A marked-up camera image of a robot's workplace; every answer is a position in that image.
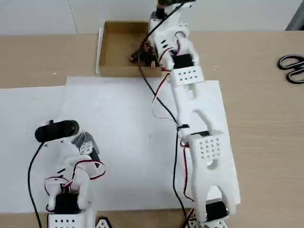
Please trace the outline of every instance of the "white robotic arm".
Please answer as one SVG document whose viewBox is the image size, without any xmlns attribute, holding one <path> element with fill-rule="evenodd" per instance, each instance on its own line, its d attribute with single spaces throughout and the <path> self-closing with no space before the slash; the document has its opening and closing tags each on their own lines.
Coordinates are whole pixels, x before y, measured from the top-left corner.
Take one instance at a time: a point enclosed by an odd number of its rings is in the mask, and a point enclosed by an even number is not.
<svg viewBox="0 0 304 228">
<path fill-rule="evenodd" d="M 172 12 L 180 4 L 172 4 L 160 10 Z M 193 174 L 192 195 L 198 224 L 215 226 L 218 222 L 236 212 L 240 203 L 238 179 L 233 154 L 228 137 L 205 115 L 201 107 L 205 99 L 202 92 L 206 88 L 200 67 L 199 56 L 188 40 L 188 25 L 180 21 L 182 8 L 189 8 L 193 2 L 185 3 L 180 10 L 167 18 L 149 37 L 152 47 L 159 56 L 159 64 L 170 71 L 172 93 L 178 111 L 179 136 L 190 148 Z M 149 22 L 152 31 L 163 18 L 153 13 Z M 207 126 L 200 132 L 190 128 L 191 113 L 197 113 Z M 221 196 L 207 200 L 210 189 L 216 186 Z"/>
</svg>

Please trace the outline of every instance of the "scissors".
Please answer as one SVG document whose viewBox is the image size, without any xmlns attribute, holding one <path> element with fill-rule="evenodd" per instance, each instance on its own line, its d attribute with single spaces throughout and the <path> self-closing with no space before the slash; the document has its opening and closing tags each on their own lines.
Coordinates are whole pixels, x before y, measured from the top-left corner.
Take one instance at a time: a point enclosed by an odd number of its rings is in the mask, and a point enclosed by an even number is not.
<svg viewBox="0 0 304 228">
<path fill-rule="evenodd" d="M 287 59 L 296 60 L 297 62 L 292 63 L 290 65 L 283 65 L 283 62 Z M 296 55 L 296 54 L 290 54 L 290 55 L 283 56 L 282 58 L 279 59 L 279 61 L 277 63 L 277 67 L 281 70 L 293 69 L 293 71 L 289 72 L 286 75 L 286 80 L 288 82 L 290 82 L 292 84 L 303 84 L 304 83 L 304 79 L 303 80 L 293 79 L 293 77 L 295 75 L 299 75 L 304 72 L 304 57 L 303 56 Z"/>
</svg>

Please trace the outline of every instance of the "cable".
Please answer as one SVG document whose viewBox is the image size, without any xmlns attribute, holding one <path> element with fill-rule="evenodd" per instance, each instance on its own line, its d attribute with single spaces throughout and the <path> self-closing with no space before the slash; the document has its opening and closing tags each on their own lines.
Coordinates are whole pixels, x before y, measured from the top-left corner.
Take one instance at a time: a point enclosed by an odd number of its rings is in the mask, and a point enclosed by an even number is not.
<svg viewBox="0 0 304 228">
<path fill-rule="evenodd" d="M 36 204 L 35 204 L 35 201 L 34 201 L 34 198 L 33 198 L 33 195 L 32 195 L 32 190 L 30 188 L 30 171 L 32 169 L 32 166 L 33 166 L 33 163 L 34 163 L 34 160 L 35 158 L 37 157 L 39 151 L 41 150 L 42 146 L 43 146 L 44 142 L 42 142 L 40 144 L 40 146 L 38 147 L 34 157 L 32 158 L 32 160 L 30 161 L 30 164 L 29 164 L 29 167 L 28 167 L 28 193 L 29 193 L 29 197 L 30 197 L 30 200 L 32 201 L 32 204 L 33 204 L 33 207 L 34 207 L 34 210 L 35 210 L 35 214 L 36 214 L 36 217 L 37 217 L 37 221 L 38 221 L 38 225 L 39 225 L 39 228 L 42 228 L 42 225 L 41 225 L 41 220 L 40 220 L 40 217 L 39 217 L 39 214 L 38 214 L 38 211 L 37 211 L 37 208 L 36 208 Z"/>
<path fill-rule="evenodd" d="M 176 176 L 176 165 L 177 165 L 177 155 L 178 155 L 178 142 L 179 142 L 179 135 L 178 135 L 178 130 L 176 131 L 176 141 L 175 141 L 175 158 L 174 158 L 174 168 L 173 168 L 173 191 L 175 193 L 176 198 L 178 199 L 178 201 L 180 202 L 180 206 L 182 209 L 182 212 L 184 213 L 185 219 L 186 219 L 186 223 L 188 228 L 190 228 L 189 226 L 189 222 L 187 219 L 187 213 L 184 207 L 184 204 L 181 201 L 181 198 L 179 197 L 176 188 L 175 188 L 175 176 Z"/>
<path fill-rule="evenodd" d="M 49 192 L 48 192 L 48 189 L 47 189 L 47 186 L 46 186 L 46 182 L 47 182 L 48 180 L 51 180 L 51 179 L 53 179 L 53 182 L 57 182 L 57 183 L 59 183 L 59 184 L 66 184 L 66 183 L 68 183 L 68 180 L 67 180 L 66 178 L 64 178 L 64 177 L 61 177 L 61 176 L 59 176 L 59 177 L 49 177 L 49 178 L 46 178 L 46 179 L 44 180 L 44 190 L 46 191 L 46 193 L 47 193 L 48 196 L 50 196 L 50 194 L 49 194 Z"/>
<path fill-rule="evenodd" d="M 140 65 L 140 53 L 138 55 L 138 69 L 139 69 L 139 72 L 141 73 L 141 76 L 143 78 L 143 80 L 145 81 L 145 83 L 147 84 L 147 86 L 149 87 L 149 89 L 151 90 L 151 92 L 153 93 L 153 95 L 155 96 L 156 93 L 154 92 L 154 90 L 152 89 L 150 83 L 148 82 L 146 76 L 144 75 L 144 72 L 143 72 L 143 69 Z M 159 99 L 157 97 L 157 100 L 158 102 L 166 109 L 166 111 L 169 113 L 169 115 L 172 117 L 173 121 L 178 125 L 177 121 L 176 121 L 176 118 L 174 117 L 174 115 L 172 114 L 172 112 L 170 111 L 170 109 L 161 101 L 161 99 Z"/>
<path fill-rule="evenodd" d="M 183 149 L 183 155 L 184 155 L 184 165 L 185 165 L 185 185 L 184 185 L 184 196 L 191 200 L 192 202 L 194 202 L 194 200 L 192 198 L 190 198 L 189 196 L 186 195 L 186 191 L 187 191 L 187 185 L 188 185 L 188 166 L 187 166 L 187 157 L 186 157 L 186 148 L 188 148 L 189 146 L 184 146 Z"/>
<path fill-rule="evenodd" d="M 103 164 L 101 161 L 98 161 L 98 160 L 81 160 L 79 162 L 77 162 L 75 165 L 74 165 L 74 169 L 73 169 L 73 175 L 72 175 L 72 180 L 70 180 L 68 183 L 66 183 L 64 185 L 65 188 L 68 188 L 72 185 L 74 179 L 75 179 L 75 171 L 76 171 L 76 168 L 78 168 L 77 166 L 79 164 L 82 164 L 82 163 L 95 163 L 95 164 L 100 164 L 100 165 L 103 165 L 105 166 L 105 164 Z M 95 176 L 90 176 L 90 180 L 96 180 L 100 177 L 102 177 L 103 175 L 105 174 L 105 170 L 102 174 L 99 174 L 99 175 L 95 175 Z"/>
<path fill-rule="evenodd" d="M 157 26 L 155 26 L 149 33 L 148 35 L 145 37 L 145 39 L 143 39 L 141 45 L 140 45 L 140 49 L 142 49 L 143 44 L 148 40 L 148 38 L 150 37 L 150 35 L 159 27 L 161 26 L 169 17 L 171 17 L 176 11 L 178 11 L 185 3 L 181 3 L 178 7 L 176 7 L 171 13 L 169 13 L 160 23 L 158 23 Z"/>
<path fill-rule="evenodd" d="M 166 50 L 163 51 L 163 53 L 161 54 L 161 56 L 160 56 L 160 58 L 159 58 L 159 60 L 158 60 L 158 63 L 159 63 L 159 64 L 161 64 L 161 60 L 162 60 L 163 56 L 164 56 L 168 51 L 170 51 L 170 50 L 172 50 L 172 49 L 173 49 L 172 47 L 169 47 L 169 48 L 167 48 Z"/>
</svg>

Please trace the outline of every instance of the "white foam board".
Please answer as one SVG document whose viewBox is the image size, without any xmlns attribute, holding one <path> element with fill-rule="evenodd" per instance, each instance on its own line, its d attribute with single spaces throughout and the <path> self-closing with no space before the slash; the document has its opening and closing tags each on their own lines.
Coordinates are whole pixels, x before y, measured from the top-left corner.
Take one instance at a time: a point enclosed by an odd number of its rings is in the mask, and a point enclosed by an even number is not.
<svg viewBox="0 0 304 228">
<path fill-rule="evenodd" d="M 156 86 L 161 79 L 150 79 Z M 176 126 L 155 119 L 151 113 L 152 94 L 138 79 L 70 78 L 63 101 L 62 119 L 75 119 L 100 146 L 106 175 L 93 182 L 98 210 L 180 208 L 172 190 Z M 206 113 L 215 128 L 228 131 L 219 83 L 208 81 Z M 160 97 L 176 115 L 169 84 Z M 155 113 L 168 117 L 156 104 Z M 180 196 L 184 183 L 182 151 L 179 151 L 176 186 Z M 188 164 L 190 173 L 190 153 Z M 210 197 L 218 195 L 216 190 Z M 187 207 L 189 200 L 182 197 Z"/>
<path fill-rule="evenodd" d="M 156 87 L 160 79 L 150 79 Z M 27 169 L 39 143 L 35 129 L 50 119 L 75 119 L 95 137 L 106 175 L 92 182 L 98 210 L 180 208 L 172 190 L 175 125 L 151 114 L 152 95 L 141 79 L 69 78 L 66 87 L 0 90 L 0 213 L 33 212 Z M 228 130 L 218 82 L 206 82 L 209 101 L 203 105 L 216 128 Z M 160 93 L 176 115 L 171 90 Z M 158 116 L 167 116 L 159 104 Z M 176 186 L 182 193 L 183 161 L 179 151 Z M 53 174 L 58 150 L 43 147 L 32 169 L 31 184 L 37 208 L 48 200 L 44 179 Z M 186 207 L 191 204 L 182 198 Z"/>
</svg>

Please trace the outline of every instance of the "cardboard box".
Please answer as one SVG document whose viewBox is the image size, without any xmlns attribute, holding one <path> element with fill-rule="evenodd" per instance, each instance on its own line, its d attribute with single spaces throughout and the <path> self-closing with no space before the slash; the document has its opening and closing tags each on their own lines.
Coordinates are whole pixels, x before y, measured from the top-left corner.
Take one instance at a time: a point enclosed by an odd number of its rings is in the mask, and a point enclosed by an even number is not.
<svg viewBox="0 0 304 228">
<path fill-rule="evenodd" d="M 138 65 L 129 61 L 148 33 L 145 21 L 106 21 L 99 69 L 105 77 L 141 77 Z M 161 69 L 143 67 L 146 77 L 162 76 Z"/>
</svg>

